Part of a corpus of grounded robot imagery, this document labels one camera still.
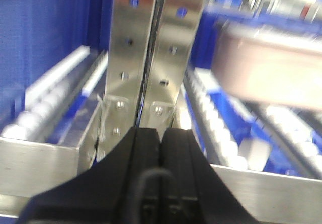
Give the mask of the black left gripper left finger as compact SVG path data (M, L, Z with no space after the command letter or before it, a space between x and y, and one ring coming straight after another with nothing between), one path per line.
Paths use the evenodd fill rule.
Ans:
M101 161L34 196L18 223L156 223L159 179L138 178L159 166L155 129L131 128Z

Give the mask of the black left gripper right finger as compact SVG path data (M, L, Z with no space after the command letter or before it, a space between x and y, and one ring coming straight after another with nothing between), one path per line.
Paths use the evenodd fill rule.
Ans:
M167 197L183 201L187 222L258 223L213 170L191 130L165 131L161 162L176 180L169 184Z

